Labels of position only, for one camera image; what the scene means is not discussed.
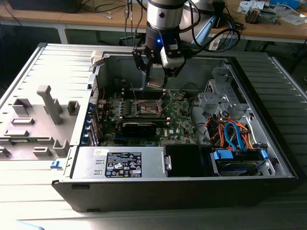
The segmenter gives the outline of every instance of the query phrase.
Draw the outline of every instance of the blue object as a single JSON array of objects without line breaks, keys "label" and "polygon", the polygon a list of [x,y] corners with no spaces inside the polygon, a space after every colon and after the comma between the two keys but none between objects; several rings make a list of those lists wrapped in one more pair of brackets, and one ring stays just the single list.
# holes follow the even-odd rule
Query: blue object
[{"label": "blue object", "polygon": [[[228,21],[228,20],[226,20],[227,22],[228,22],[228,24],[230,25],[230,28],[232,29],[233,27],[232,27],[232,24],[230,23],[230,21]],[[231,43],[232,43],[232,38],[233,38],[233,36],[234,36],[234,32],[232,31],[232,33],[231,33],[231,38],[230,38],[230,42],[229,42],[229,45],[228,45],[228,48],[230,47],[230,45],[231,45]]]},{"label": "blue object", "polygon": [[270,0],[271,5],[287,5],[296,10],[298,8],[299,0]]},{"label": "blue object", "polygon": [[53,161],[51,163],[51,166],[50,166],[51,169],[61,169],[62,166],[60,164],[60,161]]},{"label": "blue object", "polygon": [[269,157],[266,150],[261,150],[261,154],[265,160]]},{"label": "blue object", "polygon": [[234,158],[232,152],[227,149],[218,149],[213,153],[213,155],[215,160],[232,160]]},{"label": "blue object", "polygon": [[28,223],[23,223],[21,221],[16,221],[15,222],[15,226],[12,229],[18,229],[18,230],[44,230],[44,228],[42,228],[42,227],[39,227],[39,226],[36,226],[36,225],[32,225],[32,224],[28,224]]},{"label": "blue object", "polygon": [[202,44],[206,38],[208,37],[212,27],[213,27],[213,24],[215,22],[215,19],[216,19],[216,16],[212,16],[208,21],[207,23],[204,25],[204,27],[201,29],[201,31],[196,35],[196,41],[199,43],[199,44]]},{"label": "blue object", "polygon": [[230,145],[232,148],[234,148],[234,150],[236,150],[236,146],[229,140],[229,137],[228,137],[228,129],[227,129],[227,128],[228,128],[230,125],[232,125],[232,126],[235,128],[235,131],[236,131],[236,138],[237,138],[237,140],[238,140],[238,144],[239,144],[240,149],[242,149],[243,152],[246,152],[247,149],[245,148],[244,143],[243,143],[243,141],[242,141],[242,139],[241,139],[239,127],[238,127],[235,123],[233,123],[233,122],[229,122],[229,123],[227,123],[227,124],[225,125],[224,134],[225,134],[225,139],[226,139],[226,141],[229,143],[229,145]]}]

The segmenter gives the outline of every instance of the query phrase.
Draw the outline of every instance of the black cable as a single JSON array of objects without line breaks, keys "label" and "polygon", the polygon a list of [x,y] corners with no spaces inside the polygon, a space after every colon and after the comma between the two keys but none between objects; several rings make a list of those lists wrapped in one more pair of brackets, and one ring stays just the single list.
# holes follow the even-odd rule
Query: black cable
[{"label": "black cable", "polygon": [[143,5],[143,0],[142,0],[142,2],[140,2],[140,0],[136,0],[138,3],[139,3],[139,5],[145,10],[145,11],[147,11],[147,8]]},{"label": "black cable", "polygon": [[14,17],[14,15],[12,15],[12,13],[8,10],[8,8],[7,8],[6,5],[5,5],[5,1],[3,1],[3,5],[4,5],[5,9],[7,10],[7,12],[13,17],[13,19],[14,19],[20,26],[22,26],[21,23]]},{"label": "black cable", "polygon": [[[189,2],[190,5],[190,10],[191,10],[191,23],[194,23],[194,16],[193,16],[193,8],[192,8],[192,4]],[[193,41],[195,42],[195,44],[201,48],[201,45],[197,42],[196,37],[195,37],[195,32],[194,32],[194,27],[192,28],[192,37],[193,37]]]},{"label": "black cable", "polygon": [[192,28],[194,28],[195,26],[197,26],[197,25],[200,23],[200,21],[201,21],[201,13],[200,13],[199,9],[197,8],[197,6],[195,5],[195,3],[194,3],[192,0],[188,0],[188,1],[189,1],[189,3],[192,4],[193,7],[196,9],[197,14],[198,14],[198,20],[197,20],[197,22],[192,23],[192,24],[191,24],[190,26],[188,26],[187,28],[184,28],[184,29],[180,30],[180,33],[185,33],[185,32],[187,32],[187,31],[189,31],[190,29],[192,29]]},{"label": "black cable", "polygon": [[87,10],[86,8],[83,7],[83,5],[81,7],[82,7],[83,10],[90,12],[90,13],[103,13],[103,12],[112,11],[112,10],[115,10],[117,8],[124,7],[124,6],[126,6],[126,5],[117,6],[117,7],[114,7],[112,9],[107,9],[105,11],[95,11],[95,12]]},{"label": "black cable", "polygon": [[232,20],[231,23],[234,24],[234,23],[235,23],[235,20],[234,20],[233,16],[230,15],[230,12],[229,12],[229,9],[227,8],[227,6],[225,6],[225,9],[227,10],[228,13],[224,13],[224,12],[223,12],[223,13],[226,14],[226,15],[228,15],[229,18],[230,18],[230,20]]},{"label": "black cable", "polygon": [[193,82],[186,82],[186,83],[183,83],[180,88],[179,88],[179,91],[181,92],[182,91],[182,87],[184,87],[185,85],[193,85],[198,91],[202,91],[200,88],[198,88],[198,86],[196,84],[194,84]]},{"label": "black cable", "polygon": [[[218,36],[222,35],[222,34],[225,33],[225,32],[228,32],[228,31],[233,31],[233,32],[235,32],[235,33],[238,35],[237,41],[236,41],[234,44],[232,44],[232,46],[230,46],[230,47],[228,47],[228,48],[226,48],[226,49],[222,49],[222,50],[209,50],[209,49],[206,49],[206,47],[207,47],[212,41],[214,41]],[[194,51],[193,54],[194,54],[194,55],[199,54],[199,53],[200,53],[201,51],[203,51],[203,50],[205,50],[205,51],[207,51],[207,52],[211,52],[211,53],[220,53],[220,52],[224,52],[224,51],[227,51],[227,50],[229,50],[229,49],[235,47],[235,46],[239,43],[240,39],[241,39],[241,34],[240,34],[240,32],[239,32],[238,30],[233,29],[233,28],[224,29],[224,30],[222,30],[221,32],[217,33],[215,36],[213,36],[213,37],[212,37],[212,38],[211,38],[201,49],[199,49],[199,50],[197,50],[197,51]]]},{"label": "black cable", "polygon": [[194,104],[195,104],[197,99],[198,99],[198,97],[195,97],[195,99],[193,100],[192,107],[190,108],[189,116],[192,116],[193,107],[194,107]]},{"label": "black cable", "polygon": [[96,6],[96,7],[94,6],[94,9],[95,9],[95,11],[97,11],[97,9],[98,9],[99,7],[113,5],[116,1],[117,1],[117,0],[114,0],[114,2],[112,2],[112,3],[101,4],[101,5],[98,5],[98,6]]},{"label": "black cable", "polygon": [[229,33],[227,34],[227,36],[226,36],[226,38],[224,39],[224,41],[220,44],[220,46],[219,46],[216,50],[220,50],[220,49],[222,48],[222,46],[223,46],[223,48],[224,48],[225,45],[227,45],[227,44],[230,43],[230,40],[228,41],[227,44],[226,44],[226,41],[227,41],[227,39],[228,39],[228,36],[229,36],[231,33],[232,33],[232,32],[229,32]]},{"label": "black cable", "polygon": [[143,7],[141,8],[141,17],[140,17],[140,19],[139,19],[139,21],[138,21],[138,24],[136,25],[136,28],[135,28],[135,31],[134,31],[134,37],[133,37],[133,46],[134,46],[134,38],[136,37],[136,35],[137,35],[137,33],[138,33],[138,28],[139,28],[139,26],[140,26],[140,23],[141,23],[141,21],[142,21],[142,19],[143,19]]}]

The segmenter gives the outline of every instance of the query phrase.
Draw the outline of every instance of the workbench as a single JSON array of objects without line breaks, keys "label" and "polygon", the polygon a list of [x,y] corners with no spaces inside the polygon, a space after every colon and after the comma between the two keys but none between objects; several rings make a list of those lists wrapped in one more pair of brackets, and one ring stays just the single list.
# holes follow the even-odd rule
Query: workbench
[{"label": "workbench", "polygon": [[[96,0],[95,4],[112,3],[110,0]],[[241,39],[246,40],[259,40],[259,41],[273,41],[273,42],[290,42],[290,43],[303,43],[307,38],[307,25],[301,24],[298,26],[287,23],[281,19],[277,19],[275,24],[259,23],[248,24],[245,23],[245,14],[238,13],[238,5],[240,0],[226,0],[230,14],[236,20],[236,22],[244,24],[244,30],[242,31]],[[34,27],[49,27],[58,30],[60,40],[63,44],[68,44],[69,40],[66,36],[67,29],[79,29],[79,30],[95,30],[95,31],[120,31],[125,29],[125,20],[123,17],[124,8],[118,8],[112,10],[112,19],[108,19],[99,15],[98,13],[91,13],[85,10],[80,10],[76,14],[61,13],[61,12],[42,12],[42,11],[16,11],[5,1],[7,9],[18,20],[22,26],[34,26]],[[123,5],[121,1],[117,1],[110,6],[105,6],[101,10],[107,10],[116,6]],[[306,6],[300,5],[298,11],[307,11]],[[133,6],[133,30],[135,29],[137,22],[141,15],[141,7],[138,4]],[[3,3],[0,4],[0,22],[8,25],[19,25],[13,17],[7,12]],[[143,11],[143,19],[140,23],[138,32],[145,33],[146,27],[146,12]],[[222,29],[212,29],[210,37]]]}]

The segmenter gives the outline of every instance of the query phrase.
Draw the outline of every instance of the sticker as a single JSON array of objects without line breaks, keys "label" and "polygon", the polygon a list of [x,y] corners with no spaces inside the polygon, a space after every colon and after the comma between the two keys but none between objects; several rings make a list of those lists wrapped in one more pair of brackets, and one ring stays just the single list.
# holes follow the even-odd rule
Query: sticker
[{"label": "sticker", "polygon": [[28,140],[11,140],[11,142],[28,142]]},{"label": "sticker", "polygon": [[141,153],[140,152],[108,152],[107,157],[106,157],[105,176],[108,178],[142,177],[142,155]]},{"label": "sticker", "polygon": [[108,149],[94,149],[94,156],[105,156],[108,152]]}]

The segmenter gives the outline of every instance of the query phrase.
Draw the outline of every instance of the wire bundle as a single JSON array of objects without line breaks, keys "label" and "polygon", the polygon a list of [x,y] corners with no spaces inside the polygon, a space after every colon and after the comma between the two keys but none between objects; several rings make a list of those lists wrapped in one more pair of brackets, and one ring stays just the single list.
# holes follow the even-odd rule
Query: wire bundle
[{"label": "wire bundle", "polygon": [[[244,140],[244,144],[245,144],[245,147],[246,149],[248,150],[253,150],[253,145],[250,141],[250,132],[249,130],[242,124],[242,123],[239,123],[233,119],[230,119],[230,118],[218,118],[218,119],[215,119],[213,118],[212,116],[210,116],[208,118],[208,121],[207,123],[205,124],[205,127],[208,129],[208,125],[209,123],[211,122],[216,122],[217,123],[217,126],[218,126],[218,132],[216,132],[211,138],[210,138],[210,141],[212,143],[214,143],[214,145],[216,147],[220,147],[220,148],[226,148],[228,150],[236,150],[234,149],[234,145],[231,145],[231,144],[227,144],[227,142],[225,141],[225,126],[228,124],[228,123],[233,123],[235,126],[239,127],[241,130],[240,130],[240,135],[241,137],[243,138]],[[230,140],[232,140],[234,137],[236,136],[236,132],[234,133],[234,135],[231,137]]]}]

